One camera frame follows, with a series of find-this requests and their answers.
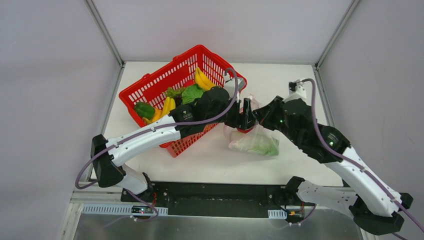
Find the clear zip top bag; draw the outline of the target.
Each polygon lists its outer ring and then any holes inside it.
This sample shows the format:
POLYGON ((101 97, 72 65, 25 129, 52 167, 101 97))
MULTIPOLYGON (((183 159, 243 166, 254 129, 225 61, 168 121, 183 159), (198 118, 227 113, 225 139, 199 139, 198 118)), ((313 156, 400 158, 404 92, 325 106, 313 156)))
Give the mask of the clear zip top bag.
POLYGON ((232 150, 270 157, 280 153, 280 137, 259 124, 247 132, 225 125, 223 134, 232 150))

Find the green napa cabbage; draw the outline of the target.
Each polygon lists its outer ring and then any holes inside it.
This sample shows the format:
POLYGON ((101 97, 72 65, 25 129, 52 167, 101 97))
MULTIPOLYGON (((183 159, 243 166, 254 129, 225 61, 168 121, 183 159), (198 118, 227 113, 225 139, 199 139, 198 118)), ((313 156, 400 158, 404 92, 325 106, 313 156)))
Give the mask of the green napa cabbage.
POLYGON ((263 156, 278 156, 280 140, 266 133, 251 131, 243 134, 233 131, 226 136, 228 147, 240 152, 263 156))

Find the red plastic shopping basket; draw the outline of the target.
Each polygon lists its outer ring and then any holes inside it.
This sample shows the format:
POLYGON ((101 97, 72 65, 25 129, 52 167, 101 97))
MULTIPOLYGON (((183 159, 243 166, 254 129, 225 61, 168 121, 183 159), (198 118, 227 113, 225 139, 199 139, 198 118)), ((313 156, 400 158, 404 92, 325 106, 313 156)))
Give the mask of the red plastic shopping basket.
MULTIPOLYGON (((237 97, 238 99, 238 76, 242 76, 235 71, 226 73, 226 70, 230 68, 230 64, 203 45, 196 45, 183 54, 175 56, 171 62, 157 71, 145 74, 140 80, 122 90, 119 93, 119 98, 127 107, 134 121, 141 128, 145 127, 148 124, 145 124, 142 118, 134 111, 135 104, 144 102, 161 110, 165 99, 170 97, 174 99, 176 108, 182 104, 181 94, 185 88, 196 84, 195 69, 197 67, 215 84, 215 87, 223 88, 225 75, 229 74, 234 77, 235 90, 233 95, 229 94, 229 97, 237 97)), ((217 124, 219 123, 209 124, 201 133, 164 143, 159 145, 159 147, 167 149, 173 157, 176 157, 217 124)))

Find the red apple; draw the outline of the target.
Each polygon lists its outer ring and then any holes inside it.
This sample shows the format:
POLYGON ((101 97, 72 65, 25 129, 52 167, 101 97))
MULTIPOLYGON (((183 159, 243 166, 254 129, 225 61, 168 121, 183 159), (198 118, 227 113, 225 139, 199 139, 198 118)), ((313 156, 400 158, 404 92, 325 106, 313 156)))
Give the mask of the red apple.
POLYGON ((250 128, 236 128, 236 130, 242 134, 247 134, 250 131, 252 131, 255 128, 255 126, 252 126, 250 128))

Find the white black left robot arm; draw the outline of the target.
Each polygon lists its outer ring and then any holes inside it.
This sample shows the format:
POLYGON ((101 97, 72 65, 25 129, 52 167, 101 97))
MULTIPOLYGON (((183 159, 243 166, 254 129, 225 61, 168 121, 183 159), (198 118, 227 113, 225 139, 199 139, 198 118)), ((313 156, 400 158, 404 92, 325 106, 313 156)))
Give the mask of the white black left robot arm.
POLYGON ((207 125, 217 123, 243 131, 253 128, 251 98, 230 98, 224 88, 213 87, 200 98, 180 104, 159 120, 131 133, 109 139, 102 134, 94 136, 91 159, 98 186, 121 186, 132 191, 140 202, 149 201, 153 189, 147 177, 126 166, 126 162, 159 145, 199 134, 207 125))

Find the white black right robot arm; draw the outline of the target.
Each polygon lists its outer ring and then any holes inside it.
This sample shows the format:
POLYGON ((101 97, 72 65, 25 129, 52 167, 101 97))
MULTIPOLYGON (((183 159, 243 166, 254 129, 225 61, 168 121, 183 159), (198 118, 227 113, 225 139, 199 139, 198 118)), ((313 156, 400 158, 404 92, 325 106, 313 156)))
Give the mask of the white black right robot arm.
POLYGON ((405 220, 400 212, 411 206, 412 196, 391 189, 368 170, 339 130, 317 122, 312 105, 300 98, 286 101, 277 96, 252 113, 262 127, 281 132, 304 154, 334 171, 351 187, 350 192, 336 190, 294 176, 283 192, 288 204, 303 201, 335 210, 376 236, 401 230, 405 220))

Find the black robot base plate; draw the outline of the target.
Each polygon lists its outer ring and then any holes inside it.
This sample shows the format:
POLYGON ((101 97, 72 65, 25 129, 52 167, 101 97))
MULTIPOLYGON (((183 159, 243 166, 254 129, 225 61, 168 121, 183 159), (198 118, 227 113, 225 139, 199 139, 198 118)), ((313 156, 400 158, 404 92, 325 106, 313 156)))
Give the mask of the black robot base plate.
POLYGON ((282 185, 154 181, 138 197, 171 216, 268 218, 269 211, 306 206, 282 185))

